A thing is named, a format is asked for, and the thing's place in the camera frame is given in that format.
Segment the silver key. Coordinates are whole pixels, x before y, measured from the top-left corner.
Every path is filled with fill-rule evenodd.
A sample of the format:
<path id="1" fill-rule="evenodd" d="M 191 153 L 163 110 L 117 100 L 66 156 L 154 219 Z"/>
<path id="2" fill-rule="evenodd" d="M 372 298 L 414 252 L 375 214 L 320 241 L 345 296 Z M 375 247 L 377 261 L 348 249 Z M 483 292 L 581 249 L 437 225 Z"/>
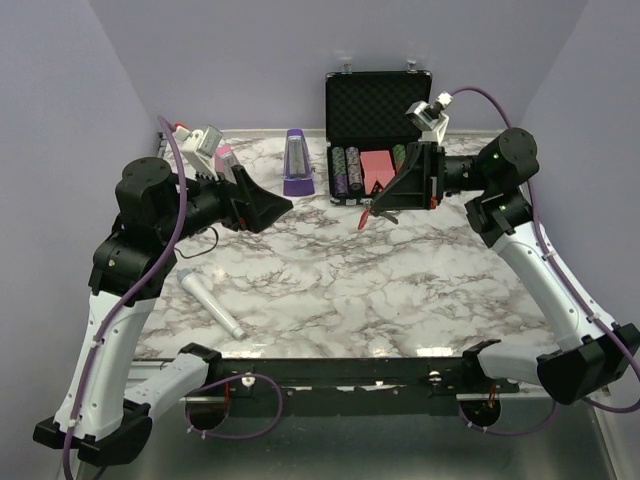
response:
<path id="1" fill-rule="evenodd" d="M 392 222 L 394 225 L 398 225 L 399 224 L 398 219 L 394 215 L 389 213 L 389 212 L 381 212 L 380 216 L 385 218 L 386 220 Z"/>

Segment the red key fob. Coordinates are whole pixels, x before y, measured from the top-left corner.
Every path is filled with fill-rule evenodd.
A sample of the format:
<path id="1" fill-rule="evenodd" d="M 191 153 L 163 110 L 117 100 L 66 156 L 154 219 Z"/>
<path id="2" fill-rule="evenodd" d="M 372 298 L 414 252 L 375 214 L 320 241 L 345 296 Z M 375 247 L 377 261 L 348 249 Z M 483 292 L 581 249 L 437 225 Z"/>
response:
<path id="1" fill-rule="evenodd" d="M 357 226 L 357 230 L 358 231 L 361 231 L 366 227 L 368 219 L 369 219 L 369 216 L 370 216 L 370 211 L 371 211 L 370 208 L 366 208 L 362 212 L 362 214 L 360 216 L 360 219 L 359 219 L 359 222 L 358 222 L 358 226 Z"/>

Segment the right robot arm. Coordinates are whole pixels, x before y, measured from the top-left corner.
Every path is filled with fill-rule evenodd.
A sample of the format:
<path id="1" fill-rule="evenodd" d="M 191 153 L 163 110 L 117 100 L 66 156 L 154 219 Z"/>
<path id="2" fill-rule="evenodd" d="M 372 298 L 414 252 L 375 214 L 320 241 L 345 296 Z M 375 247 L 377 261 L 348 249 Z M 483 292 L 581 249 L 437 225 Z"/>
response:
<path id="1" fill-rule="evenodd" d="M 465 204 L 472 230 L 520 279 L 550 325 L 555 345 L 543 350 L 482 342 L 465 351 L 461 382 L 474 392 L 496 379 L 525 382 L 571 405 L 621 378 L 639 348 L 639 330 L 602 309 L 553 248 L 521 191 L 538 170 L 537 144 L 521 128 L 504 130 L 477 155 L 451 156 L 435 143 L 415 142 L 369 212 L 432 210 L 448 194 L 476 192 Z"/>

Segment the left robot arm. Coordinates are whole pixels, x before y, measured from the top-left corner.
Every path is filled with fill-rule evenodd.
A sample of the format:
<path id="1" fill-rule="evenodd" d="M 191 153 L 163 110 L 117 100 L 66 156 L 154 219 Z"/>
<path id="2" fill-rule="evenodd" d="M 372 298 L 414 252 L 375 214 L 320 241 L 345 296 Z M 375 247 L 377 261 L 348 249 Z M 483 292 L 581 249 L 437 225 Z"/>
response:
<path id="1" fill-rule="evenodd" d="M 220 387 L 220 354 L 196 344 L 140 386 L 126 383 L 142 328 L 177 262 L 176 243 L 216 223 L 260 233 L 292 209 L 243 167 L 232 174 L 233 181 L 188 179 L 156 157 L 124 168 L 115 188 L 119 214 L 93 255 L 88 324 L 74 377 L 55 415 L 36 425 L 35 442 L 65 456 L 75 452 L 95 467 L 128 464 L 154 422 L 182 396 Z"/>

